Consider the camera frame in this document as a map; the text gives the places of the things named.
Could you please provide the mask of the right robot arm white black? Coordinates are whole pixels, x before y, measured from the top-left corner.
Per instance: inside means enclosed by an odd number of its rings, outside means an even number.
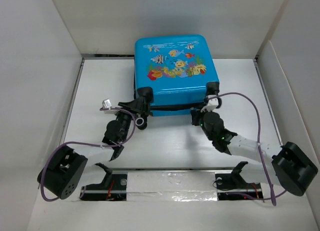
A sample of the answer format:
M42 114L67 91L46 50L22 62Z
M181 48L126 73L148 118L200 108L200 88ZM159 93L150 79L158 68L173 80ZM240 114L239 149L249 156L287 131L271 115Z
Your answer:
M247 183L271 183L295 196L303 196L318 174L316 165L293 143L259 143L225 128L216 112L191 110L191 123L201 127L219 152L246 158L233 170L231 182L237 188Z

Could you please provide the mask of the blue kids suitcase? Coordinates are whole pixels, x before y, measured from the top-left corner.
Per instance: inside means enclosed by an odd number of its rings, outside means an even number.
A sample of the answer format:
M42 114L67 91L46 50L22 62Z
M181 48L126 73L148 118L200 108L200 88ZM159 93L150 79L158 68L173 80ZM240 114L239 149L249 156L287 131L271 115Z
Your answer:
M220 80L202 35L145 37L134 50L135 95L152 90L150 115L186 115L219 94Z

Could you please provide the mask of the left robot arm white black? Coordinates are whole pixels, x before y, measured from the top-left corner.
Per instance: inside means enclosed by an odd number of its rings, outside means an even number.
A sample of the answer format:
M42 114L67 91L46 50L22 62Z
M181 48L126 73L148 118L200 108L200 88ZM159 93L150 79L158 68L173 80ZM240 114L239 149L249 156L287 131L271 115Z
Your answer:
M136 129L146 128L152 102L153 98L147 96L119 102L116 107L108 99L103 101L101 111L114 112L115 119L107 124L101 143L67 141L60 144L37 177L42 199L54 202L69 198L82 183L86 167L101 167L99 158L109 161L118 158Z

